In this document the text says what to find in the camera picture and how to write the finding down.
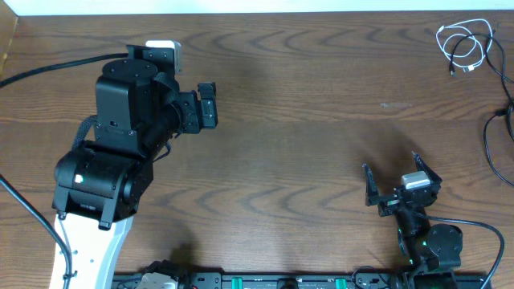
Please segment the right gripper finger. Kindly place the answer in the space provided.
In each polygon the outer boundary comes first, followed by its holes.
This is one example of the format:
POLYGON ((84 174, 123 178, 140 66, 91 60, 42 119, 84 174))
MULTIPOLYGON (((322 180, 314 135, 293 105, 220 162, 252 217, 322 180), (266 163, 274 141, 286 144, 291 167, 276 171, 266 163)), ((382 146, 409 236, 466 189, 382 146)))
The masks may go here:
POLYGON ((425 171, 427 173, 431 180, 430 185, 440 185, 442 183, 442 178, 429 167, 429 165, 421 158, 418 153, 413 153, 413 158, 417 171, 425 171))
POLYGON ((367 164, 363 164, 362 167, 364 169, 366 183, 365 205, 375 206, 379 202, 380 193, 369 166, 367 164))

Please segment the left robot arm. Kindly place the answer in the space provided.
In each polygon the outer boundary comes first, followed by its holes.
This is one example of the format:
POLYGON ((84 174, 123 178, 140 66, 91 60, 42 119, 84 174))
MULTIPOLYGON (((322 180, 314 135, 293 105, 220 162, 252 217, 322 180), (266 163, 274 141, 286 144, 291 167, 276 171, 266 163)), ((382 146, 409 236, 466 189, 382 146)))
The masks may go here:
POLYGON ((55 167, 53 288, 108 288, 155 161, 170 140, 218 123, 216 86, 184 92, 176 81, 181 44, 149 40, 106 63, 96 81, 96 114, 80 125, 55 167))

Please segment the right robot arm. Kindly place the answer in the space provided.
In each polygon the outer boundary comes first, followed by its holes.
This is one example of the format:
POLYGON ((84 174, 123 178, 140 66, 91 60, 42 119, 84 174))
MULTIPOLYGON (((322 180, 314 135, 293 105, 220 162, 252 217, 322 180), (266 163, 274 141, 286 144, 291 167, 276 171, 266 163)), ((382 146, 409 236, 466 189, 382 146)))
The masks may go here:
POLYGON ((463 232, 447 224, 431 225, 426 207, 437 200, 442 178, 414 154, 417 170, 401 177, 390 194, 379 191, 373 173, 363 165, 365 204, 376 206, 381 217, 393 216, 398 224, 398 244, 410 267, 390 277, 391 288, 456 288, 453 270, 461 265, 463 232))

